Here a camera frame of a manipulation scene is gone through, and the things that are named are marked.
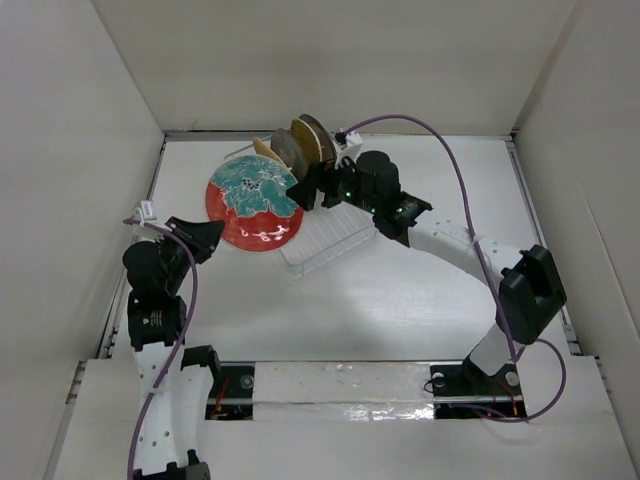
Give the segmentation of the dark rimmed cream plate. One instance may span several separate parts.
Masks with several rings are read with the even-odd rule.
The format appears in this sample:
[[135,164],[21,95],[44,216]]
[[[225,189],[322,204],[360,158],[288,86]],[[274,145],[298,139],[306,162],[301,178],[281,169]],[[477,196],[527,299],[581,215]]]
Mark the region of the dark rimmed cream plate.
[[333,134],[315,117],[309,114],[301,114],[299,118],[304,121],[316,134],[320,145],[321,160],[323,162],[335,161],[340,153],[340,146]]

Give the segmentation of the yellow fan-shaped bamboo plate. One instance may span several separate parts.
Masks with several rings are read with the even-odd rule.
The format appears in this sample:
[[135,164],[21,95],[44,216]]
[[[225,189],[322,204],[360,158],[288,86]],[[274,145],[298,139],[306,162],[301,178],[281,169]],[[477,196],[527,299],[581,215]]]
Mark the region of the yellow fan-shaped bamboo plate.
[[290,132],[309,163],[318,163],[322,160],[319,138],[307,122],[300,118],[293,119]]

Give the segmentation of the square woven bamboo tray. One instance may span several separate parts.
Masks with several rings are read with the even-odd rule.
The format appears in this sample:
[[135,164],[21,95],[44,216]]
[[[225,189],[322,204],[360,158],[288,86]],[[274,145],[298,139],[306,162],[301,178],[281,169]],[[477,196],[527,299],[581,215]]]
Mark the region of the square woven bamboo tray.
[[256,154],[274,160],[285,167],[289,172],[292,172],[292,167],[289,166],[278,154],[276,154],[262,139],[254,138],[252,140],[252,146]]

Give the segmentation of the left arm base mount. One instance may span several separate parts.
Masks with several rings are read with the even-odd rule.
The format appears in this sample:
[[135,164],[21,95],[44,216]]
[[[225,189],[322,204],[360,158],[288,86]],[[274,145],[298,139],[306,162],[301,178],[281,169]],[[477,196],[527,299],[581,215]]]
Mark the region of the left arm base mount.
[[256,364],[252,362],[224,362],[209,394],[205,419],[252,420],[255,371]]

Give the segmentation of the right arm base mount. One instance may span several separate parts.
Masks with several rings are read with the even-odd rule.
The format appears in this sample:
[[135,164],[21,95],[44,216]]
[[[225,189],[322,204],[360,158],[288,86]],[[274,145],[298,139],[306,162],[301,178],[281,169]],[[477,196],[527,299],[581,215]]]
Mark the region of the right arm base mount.
[[527,415],[516,364],[487,375],[467,360],[429,365],[423,390],[433,397],[436,419],[522,419]]

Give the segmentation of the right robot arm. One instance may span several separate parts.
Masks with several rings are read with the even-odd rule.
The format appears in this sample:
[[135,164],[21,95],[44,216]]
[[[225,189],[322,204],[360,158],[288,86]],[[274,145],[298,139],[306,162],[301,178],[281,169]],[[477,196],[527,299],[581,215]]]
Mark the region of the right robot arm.
[[549,250],[481,238],[436,215],[428,202],[402,191],[397,166],[381,151],[340,165],[316,163],[287,191],[306,211],[313,209],[318,193],[324,196],[323,207],[347,203],[366,211],[386,238],[434,255],[496,293],[496,323],[465,358],[461,371],[463,384],[474,393],[494,386],[499,370],[534,343],[566,303]]

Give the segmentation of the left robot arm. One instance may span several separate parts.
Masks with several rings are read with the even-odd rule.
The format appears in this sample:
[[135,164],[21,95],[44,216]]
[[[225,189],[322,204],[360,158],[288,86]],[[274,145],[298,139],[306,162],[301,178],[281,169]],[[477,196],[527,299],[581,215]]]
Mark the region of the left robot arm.
[[198,454],[199,429],[223,373],[212,346],[187,346],[196,301],[184,301],[179,289],[215,252],[225,224],[171,217],[158,225],[143,215],[127,222],[156,237],[137,241],[122,257],[131,288],[127,328],[141,386],[126,476],[208,479],[210,468]]

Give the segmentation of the black plate with deer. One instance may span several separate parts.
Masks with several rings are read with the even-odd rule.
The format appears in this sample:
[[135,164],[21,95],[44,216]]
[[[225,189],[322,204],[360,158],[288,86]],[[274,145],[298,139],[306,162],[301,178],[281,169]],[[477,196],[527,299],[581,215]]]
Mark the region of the black plate with deer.
[[297,181],[302,181],[305,178],[309,162],[302,148],[288,130],[275,130],[271,136],[270,148],[291,170]]

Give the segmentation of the colourful red teal plate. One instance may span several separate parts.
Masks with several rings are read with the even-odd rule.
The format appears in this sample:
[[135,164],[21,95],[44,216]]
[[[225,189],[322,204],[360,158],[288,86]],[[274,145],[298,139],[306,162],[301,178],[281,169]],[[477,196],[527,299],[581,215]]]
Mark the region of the colourful red teal plate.
[[259,154],[241,155],[216,168],[205,192],[211,221],[222,220],[222,239],[250,253],[278,250],[299,233],[303,209],[287,195],[296,184],[281,163]]

